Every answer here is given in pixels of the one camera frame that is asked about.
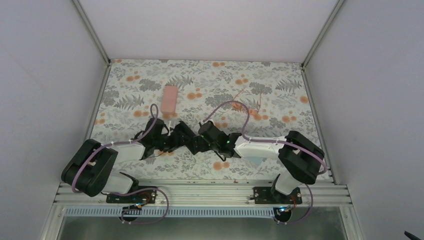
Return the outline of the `pink glasses case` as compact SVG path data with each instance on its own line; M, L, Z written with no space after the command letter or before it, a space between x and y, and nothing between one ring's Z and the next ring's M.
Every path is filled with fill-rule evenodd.
M175 85L166 85L163 89L160 111L163 114L173 114L176 111L178 99L178 87Z

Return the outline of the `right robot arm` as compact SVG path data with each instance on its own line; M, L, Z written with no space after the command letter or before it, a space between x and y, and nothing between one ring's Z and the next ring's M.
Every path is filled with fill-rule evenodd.
M252 137L243 131L226 134L213 121L200 125L198 134L191 137L188 149L192 154L214 151L228 158L277 159L285 167L271 187L271 198L278 204L289 199L298 186L313 185L327 171L324 152L298 131L281 137Z

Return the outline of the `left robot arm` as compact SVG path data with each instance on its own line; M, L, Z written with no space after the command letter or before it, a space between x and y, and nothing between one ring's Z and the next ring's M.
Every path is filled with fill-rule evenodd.
M61 173L61 180L76 193L95 197L102 192L119 193L131 203L139 197L136 179L124 173L113 173L117 163L145 160L156 150L171 153L178 148L191 146L196 134L180 121L174 127L167 126L159 118L150 118L145 130L127 141L102 144L87 139L71 158Z

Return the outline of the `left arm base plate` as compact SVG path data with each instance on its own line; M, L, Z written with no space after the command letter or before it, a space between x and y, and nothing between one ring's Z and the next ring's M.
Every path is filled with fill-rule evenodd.
M157 196L155 186L137 186L129 191L131 195L121 196L116 194L108 194L106 203L108 204L127 204L127 205L146 205L154 204Z

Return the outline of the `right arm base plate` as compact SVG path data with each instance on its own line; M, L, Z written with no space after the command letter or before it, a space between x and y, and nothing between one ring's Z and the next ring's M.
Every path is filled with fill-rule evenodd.
M289 195L271 191L271 187L257 186L253 188L253 195L249 198L257 205L290 205L302 204L300 188L296 187Z

